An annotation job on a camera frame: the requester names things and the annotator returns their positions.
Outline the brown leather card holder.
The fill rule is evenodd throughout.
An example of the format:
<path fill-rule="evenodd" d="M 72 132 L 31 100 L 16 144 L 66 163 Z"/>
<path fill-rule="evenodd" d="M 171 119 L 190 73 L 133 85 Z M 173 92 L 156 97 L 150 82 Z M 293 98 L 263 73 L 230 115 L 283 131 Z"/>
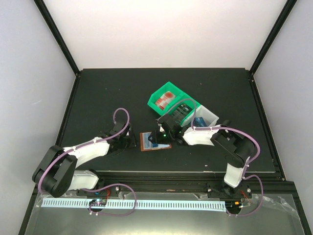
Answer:
<path fill-rule="evenodd" d="M 172 148 L 170 144 L 152 143 L 149 140 L 149 136 L 151 133 L 152 132 L 140 133 L 140 150 L 142 152 Z"/>

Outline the blue credit card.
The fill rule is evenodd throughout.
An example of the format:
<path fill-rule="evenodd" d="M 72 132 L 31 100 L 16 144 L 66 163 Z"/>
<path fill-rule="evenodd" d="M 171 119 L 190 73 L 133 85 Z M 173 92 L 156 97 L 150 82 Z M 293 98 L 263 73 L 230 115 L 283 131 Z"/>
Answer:
<path fill-rule="evenodd" d="M 205 121 L 202 117 L 196 117 L 196 118 L 194 118 L 194 126 L 196 126 L 196 127 L 207 127 L 207 124 L 205 123 Z"/>
<path fill-rule="evenodd" d="M 142 147 L 143 147 L 143 150 L 157 148 L 157 144 L 156 143 L 152 143 L 149 140 L 149 136 L 150 135 L 151 135 L 151 132 L 142 133 Z"/>

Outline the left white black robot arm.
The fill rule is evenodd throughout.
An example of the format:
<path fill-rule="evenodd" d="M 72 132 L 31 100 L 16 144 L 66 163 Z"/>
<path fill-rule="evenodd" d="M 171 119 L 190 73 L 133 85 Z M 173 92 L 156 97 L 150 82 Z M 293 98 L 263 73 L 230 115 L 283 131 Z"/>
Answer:
<path fill-rule="evenodd" d="M 58 145 L 50 147 L 34 171 L 32 181 L 38 189 L 54 198 L 78 189 L 87 189 L 93 195 L 100 195 L 105 190 L 105 183 L 99 180 L 96 171 L 77 168 L 98 157 L 135 146 L 132 125 L 117 122 L 113 129 L 86 143 L 64 148 Z"/>

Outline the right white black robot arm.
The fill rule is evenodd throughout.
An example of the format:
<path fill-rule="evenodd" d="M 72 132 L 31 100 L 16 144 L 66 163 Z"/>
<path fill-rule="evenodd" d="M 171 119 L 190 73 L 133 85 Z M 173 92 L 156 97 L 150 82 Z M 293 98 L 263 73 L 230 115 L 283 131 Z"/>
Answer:
<path fill-rule="evenodd" d="M 221 125 L 201 126 L 200 118 L 194 117 L 192 123 L 181 127 L 170 115 L 157 120 L 157 129 L 147 140 L 152 146 L 172 145 L 209 145 L 220 147 L 225 152 L 227 162 L 222 190 L 225 196 L 234 197 L 240 192 L 240 183 L 245 179 L 249 165 L 261 152 L 258 142 L 247 133 Z"/>

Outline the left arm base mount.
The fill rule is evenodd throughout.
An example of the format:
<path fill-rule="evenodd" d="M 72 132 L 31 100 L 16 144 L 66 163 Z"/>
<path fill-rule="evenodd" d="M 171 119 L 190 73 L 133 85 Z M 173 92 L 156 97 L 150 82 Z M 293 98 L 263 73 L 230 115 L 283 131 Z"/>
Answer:
<path fill-rule="evenodd" d="M 104 186 L 108 186 L 108 184 L 106 184 L 104 182 L 98 182 L 95 185 L 95 187 L 91 189 L 91 190 L 97 190 L 96 192 L 89 192 L 89 191 L 85 191 L 82 189 L 76 189 L 75 193 L 77 196 L 83 196 L 86 198 L 108 199 L 110 196 L 115 197 L 121 188 L 121 186 L 112 186 L 112 187 L 109 187 L 107 189 L 103 189 L 103 190 L 98 191 L 100 188 L 103 188 Z"/>

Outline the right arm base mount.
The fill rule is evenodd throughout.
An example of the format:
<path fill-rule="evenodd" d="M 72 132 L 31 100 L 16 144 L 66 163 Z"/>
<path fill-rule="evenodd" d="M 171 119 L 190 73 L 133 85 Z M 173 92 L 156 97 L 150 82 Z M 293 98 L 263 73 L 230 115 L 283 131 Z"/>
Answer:
<path fill-rule="evenodd" d="M 252 198 L 248 183 L 241 182 L 239 186 L 233 188 L 224 182 L 208 182 L 206 184 L 208 197 L 220 199 L 241 199 Z"/>

